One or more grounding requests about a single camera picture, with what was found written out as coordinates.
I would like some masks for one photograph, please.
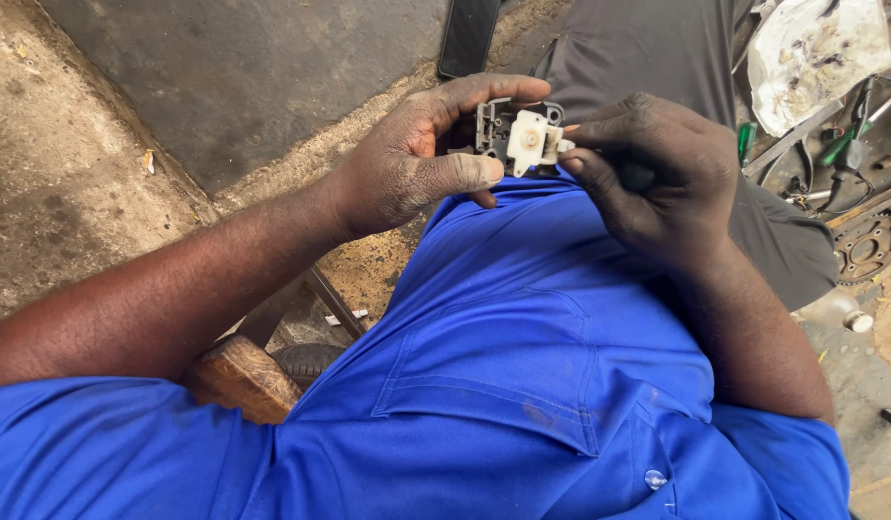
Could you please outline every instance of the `black smartphone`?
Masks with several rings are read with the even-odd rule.
[[[500,0],[452,0],[439,54],[440,76],[463,78],[484,71],[499,10]]]

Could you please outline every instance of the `blue work shirt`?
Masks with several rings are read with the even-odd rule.
[[[847,517],[832,428],[712,403],[670,282],[570,177],[495,195],[444,201],[281,425],[161,379],[0,388],[0,520]]]

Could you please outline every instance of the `hand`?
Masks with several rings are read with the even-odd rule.
[[[504,166],[486,156],[435,156],[436,140],[478,103],[511,97],[537,103],[550,87],[541,79],[476,74],[410,96],[387,115],[324,180],[331,183],[347,240],[388,231],[416,218],[446,196],[469,194],[485,209],[497,207],[487,190],[503,179]]]
[[[600,109],[565,139],[578,148],[558,159],[593,199],[626,248],[686,271],[730,245],[729,217],[739,177],[735,133],[688,108],[645,93]],[[627,153],[655,171],[652,187],[625,190],[602,153]]]

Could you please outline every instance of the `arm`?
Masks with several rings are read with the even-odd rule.
[[[808,338],[729,237],[737,187],[734,132],[647,94],[601,109],[566,139],[584,148],[560,158],[596,203],[610,233],[662,266],[677,284],[716,398],[833,424],[834,407]],[[625,190],[594,149],[628,152],[655,171]]]
[[[258,303],[342,242],[391,230],[422,207],[487,190],[500,161],[435,157],[477,103],[540,101],[544,81],[478,75],[411,96],[340,168],[210,229],[82,280],[0,323],[0,386],[71,376],[177,378]]]

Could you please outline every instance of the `plastic bottle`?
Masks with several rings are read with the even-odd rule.
[[[860,305],[841,289],[828,294],[796,311],[801,317],[828,326],[844,326],[853,332],[866,332],[873,327],[873,317],[860,310]]]

